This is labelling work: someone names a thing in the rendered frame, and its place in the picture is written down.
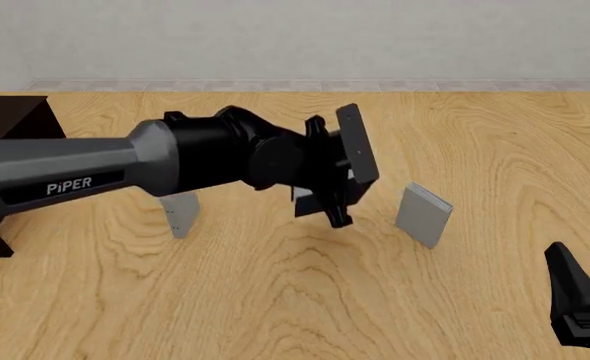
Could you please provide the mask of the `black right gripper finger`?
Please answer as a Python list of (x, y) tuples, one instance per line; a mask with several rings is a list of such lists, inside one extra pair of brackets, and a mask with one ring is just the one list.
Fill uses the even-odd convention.
[(590, 277), (562, 242), (544, 252), (551, 281), (551, 319), (563, 315), (590, 314)]

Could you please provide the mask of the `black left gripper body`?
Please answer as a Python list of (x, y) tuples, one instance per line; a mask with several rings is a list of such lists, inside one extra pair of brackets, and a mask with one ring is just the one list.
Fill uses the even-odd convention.
[(337, 143), (331, 138), (325, 125), (321, 116), (312, 116), (305, 122), (307, 185), (325, 212), (331, 227), (347, 227), (353, 224), (347, 205), (348, 170), (337, 165)]

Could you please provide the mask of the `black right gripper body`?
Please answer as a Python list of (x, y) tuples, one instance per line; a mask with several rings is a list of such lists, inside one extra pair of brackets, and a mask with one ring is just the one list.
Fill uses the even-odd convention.
[(551, 306), (551, 327), (562, 346), (590, 347), (590, 309)]

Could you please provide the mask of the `grey book with pale pages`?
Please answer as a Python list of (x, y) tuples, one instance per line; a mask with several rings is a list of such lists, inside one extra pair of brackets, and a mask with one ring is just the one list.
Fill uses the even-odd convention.
[(406, 186), (395, 225), (426, 248), (435, 248), (445, 230), (453, 206), (428, 189), (411, 182)]

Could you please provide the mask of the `grey book with dotted spine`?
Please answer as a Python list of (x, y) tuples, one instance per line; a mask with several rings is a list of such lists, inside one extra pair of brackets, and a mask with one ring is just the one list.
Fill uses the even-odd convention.
[(166, 213), (166, 218), (175, 239), (188, 236), (200, 211), (197, 194), (185, 192), (159, 197), (159, 201)]

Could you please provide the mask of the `dark brown wooden cabinet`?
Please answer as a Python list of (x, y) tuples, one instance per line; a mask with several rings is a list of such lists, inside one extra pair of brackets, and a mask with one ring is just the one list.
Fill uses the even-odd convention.
[[(59, 139), (66, 137), (45, 96), (0, 96), (0, 139)], [(14, 251), (0, 237), (0, 258)]]

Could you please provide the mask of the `flat dark plate on stalk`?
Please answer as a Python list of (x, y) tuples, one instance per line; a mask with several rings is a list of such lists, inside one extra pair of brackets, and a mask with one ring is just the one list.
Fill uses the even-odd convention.
[(359, 184), (379, 179), (368, 134), (357, 104), (347, 104), (336, 110), (339, 130), (331, 134), (334, 161), (337, 167), (352, 171)]

